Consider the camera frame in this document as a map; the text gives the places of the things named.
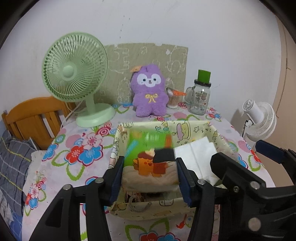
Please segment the wooden chair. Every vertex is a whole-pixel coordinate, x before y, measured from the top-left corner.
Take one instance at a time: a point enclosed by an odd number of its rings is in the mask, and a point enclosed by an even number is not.
[[[74,109],[74,103],[67,104],[71,110]],[[65,102],[52,96],[40,97],[18,104],[8,114],[3,113],[2,119],[7,130],[18,139],[28,140],[31,137],[42,150],[46,150],[53,138],[50,136],[41,115],[45,115],[51,131],[56,136],[61,126],[61,120],[57,113],[59,110],[63,112],[65,117],[70,113]]]

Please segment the black lid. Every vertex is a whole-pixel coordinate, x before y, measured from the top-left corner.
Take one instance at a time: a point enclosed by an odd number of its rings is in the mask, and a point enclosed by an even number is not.
[[[211,85],[212,85],[211,83],[206,84],[206,83],[201,82],[199,80],[194,80],[194,83],[198,84],[198,85],[201,85],[201,86],[205,86],[205,87],[211,87]]]

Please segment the electric fan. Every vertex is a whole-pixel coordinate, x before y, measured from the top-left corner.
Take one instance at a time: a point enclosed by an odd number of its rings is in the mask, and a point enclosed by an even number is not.
[[[276,127],[276,114],[270,104],[247,100],[243,105],[244,112],[252,124],[247,128],[246,135],[251,141],[268,138]]]
[[[62,36],[44,57],[42,78],[47,90],[64,102],[86,102],[76,118],[78,126],[99,126],[115,115],[111,105],[94,103],[94,93],[106,78],[107,65],[102,43],[81,32]]]

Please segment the green fan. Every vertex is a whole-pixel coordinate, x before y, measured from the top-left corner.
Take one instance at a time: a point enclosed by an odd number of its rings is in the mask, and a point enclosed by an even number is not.
[[[114,108],[106,103],[94,103],[94,93],[107,74],[107,54],[94,36],[74,32],[58,39],[47,51],[42,64],[42,78],[47,90],[64,102],[85,100],[86,108],[76,123],[94,127],[112,119]]]

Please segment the white wall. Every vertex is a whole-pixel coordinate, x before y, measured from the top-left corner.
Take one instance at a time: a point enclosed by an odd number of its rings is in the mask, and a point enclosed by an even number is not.
[[[258,0],[40,0],[0,50],[0,111],[49,95],[42,59],[56,39],[72,31],[91,33],[103,44],[187,46],[185,88],[198,69],[211,71],[210,104],[234,125],[240,124],[235,111],[246,99],[274,101],[279,29]]]

